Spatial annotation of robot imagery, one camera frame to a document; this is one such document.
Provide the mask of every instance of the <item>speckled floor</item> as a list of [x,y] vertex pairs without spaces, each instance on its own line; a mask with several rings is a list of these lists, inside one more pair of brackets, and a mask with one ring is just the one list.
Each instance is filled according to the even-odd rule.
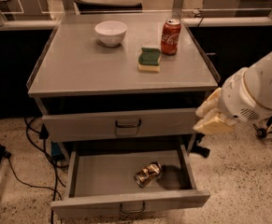
[[[41,120],[35,123],[39,129]],[[11,163],[22,181],[53,188],[54,172],[45,156],[30,145],[23,119],[0,119],[0,142],[12,153]],[[32,139],[42,146],[35,133]],[[272,134],[255,137],[248,124],[232,133],[206,136],[201,146],[210,148],[205,159],[191,154],[198,189],[210,198],[202,208],[145,213],[127,217],[64,219],[62,223],[272,223]],[[66,171],[59,171],[66,182]],[[18,182],[9,163],[0,166],[0,223],[50,223],[52,191],[29,188]],[[58,217],[55,223],[61,223]]]

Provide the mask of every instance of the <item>soda can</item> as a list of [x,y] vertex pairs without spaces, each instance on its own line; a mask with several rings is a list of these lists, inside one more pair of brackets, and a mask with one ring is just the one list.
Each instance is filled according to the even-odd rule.
[[161,173],[162,166],[157,161],[154,161],[141,171],[137,172],[134,175],[134,179],[141,188],[144,188],[153,178],[158,177]]
[[181,30],[180,21],[169,19],[165,22],[162,33],[161,51],[165,55],[175,55]]

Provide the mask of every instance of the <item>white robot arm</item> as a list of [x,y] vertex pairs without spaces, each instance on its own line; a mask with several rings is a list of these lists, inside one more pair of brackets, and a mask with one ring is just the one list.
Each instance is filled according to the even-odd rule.
[[239,121],[272,116],[272,51],[249,68],[241,68],[196,110],[194,129],[203,134],[226,133]]

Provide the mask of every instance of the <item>bowl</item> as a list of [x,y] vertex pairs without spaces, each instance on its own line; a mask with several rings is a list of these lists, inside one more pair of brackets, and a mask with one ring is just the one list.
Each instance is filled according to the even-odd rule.
[[104,21],[95,26],[98,39],[108,47],[117,47],[124,40],[127,26],[120,21]]

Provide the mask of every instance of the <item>countertop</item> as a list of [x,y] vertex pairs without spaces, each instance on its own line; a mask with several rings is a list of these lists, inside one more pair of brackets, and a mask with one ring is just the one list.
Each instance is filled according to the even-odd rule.
[[[217,82],[184,26],[177,54],[162,54],[160,73],[138,70],[141,48],[160,48],[163,25],[170,18],[171,12],[64,16],[34,72],[29,95],[41,98],[216,88]],[[128,27],[116,48],[99,44],[94,31],[97,23],[110,20],[123,21]]]

